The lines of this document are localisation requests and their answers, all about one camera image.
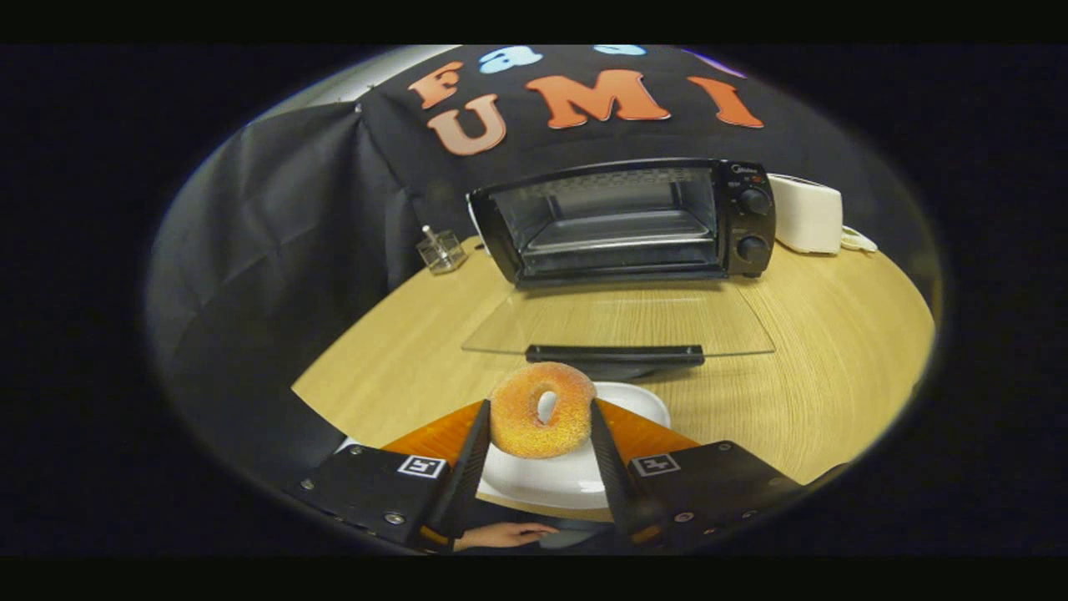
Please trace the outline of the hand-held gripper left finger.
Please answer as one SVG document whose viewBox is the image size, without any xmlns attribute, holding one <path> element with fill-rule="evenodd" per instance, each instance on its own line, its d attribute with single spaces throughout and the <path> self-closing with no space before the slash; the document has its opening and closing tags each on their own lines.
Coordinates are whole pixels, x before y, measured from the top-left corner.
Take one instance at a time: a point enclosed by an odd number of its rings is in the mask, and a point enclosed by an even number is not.
<svg viewBox="0 0 1068 601">
<path fill-rule="evenodd" d="M 464 535 L 491 445 L 491 404 L 470 404 L 384 448 L 350 444 L 290 483 L 290 497 L 374 543 L 444 552 Z"/>
</svg>

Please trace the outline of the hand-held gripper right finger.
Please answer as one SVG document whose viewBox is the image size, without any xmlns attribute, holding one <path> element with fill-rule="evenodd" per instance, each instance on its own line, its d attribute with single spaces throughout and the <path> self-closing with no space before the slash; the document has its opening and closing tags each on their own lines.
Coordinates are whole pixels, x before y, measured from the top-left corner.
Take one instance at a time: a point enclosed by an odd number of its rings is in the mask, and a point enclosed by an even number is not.
<svg viewBox="0 0 1068 601">
<path fill-rule="evenodd" d="M 698 444 L 602 399 L 591 441 L 621 548 L 735 543 L 847 466 L 802 486 L 737 442 Z"/>
</svg>

